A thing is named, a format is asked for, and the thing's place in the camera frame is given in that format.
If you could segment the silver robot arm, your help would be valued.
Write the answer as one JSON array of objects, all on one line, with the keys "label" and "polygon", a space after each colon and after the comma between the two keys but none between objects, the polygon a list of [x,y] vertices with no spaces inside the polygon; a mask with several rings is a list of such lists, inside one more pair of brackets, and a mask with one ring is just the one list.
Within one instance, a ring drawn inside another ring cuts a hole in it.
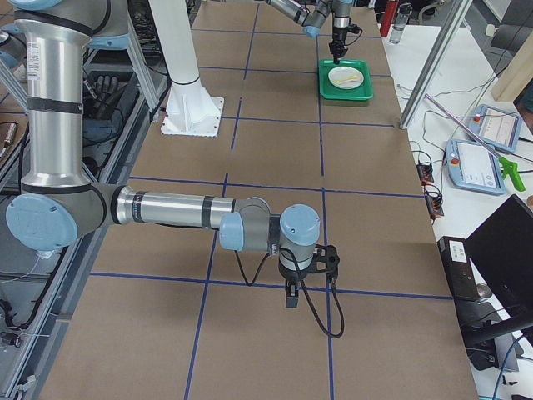
[{"label": "silver robot arm", "polygon": [[83,54],[106,40],[123,47],[133,31],[127,3],[16,1],[13,7],[26,38],[30,168],[7,207],[12,235],[34,251],[52,252],[114,224],[213,229],[226,250],[277,255],[286,305],[295,307],[321,254],[312,207],[274,214],[259,197],[136,191],[94,182],[83,171]]},{"label": "silver robot arm", "polygon": [[333,62],[338,65],[346,56],[348,33],[362,34],[362,29],[351,22],[351,9],[353,1],[332,0],[316,1],[313,11],[306,6],[290,0],[271,0],[266,4],[290,18],[294,23],[301,25],[303,32],[310,38],[316,38],[321,27],[332,15],[332,40],[329,43]]}]

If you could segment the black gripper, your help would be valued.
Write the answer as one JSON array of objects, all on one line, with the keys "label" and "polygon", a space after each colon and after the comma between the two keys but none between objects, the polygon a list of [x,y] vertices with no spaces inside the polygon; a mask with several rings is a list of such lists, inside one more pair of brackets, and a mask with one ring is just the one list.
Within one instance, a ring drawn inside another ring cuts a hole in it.
[{"label": "black gripper", "polygon": [[302,281],[306,278],[308,273],[306,271],[297,271],[285,267],[282,264],[278,265],[280,274],[285,278],[286,291],[286,307],[297,308],[299,301],[299,287],[303,287]]},{"label": "black gripper", "polygon": [[348,46],[346,45],[348,33],[360,34],[361,28],[352,23],[350,17],[335,16],[332,23],[332,41],[329,43],[329,50],[336,65],[340,63],[348,51]]}]

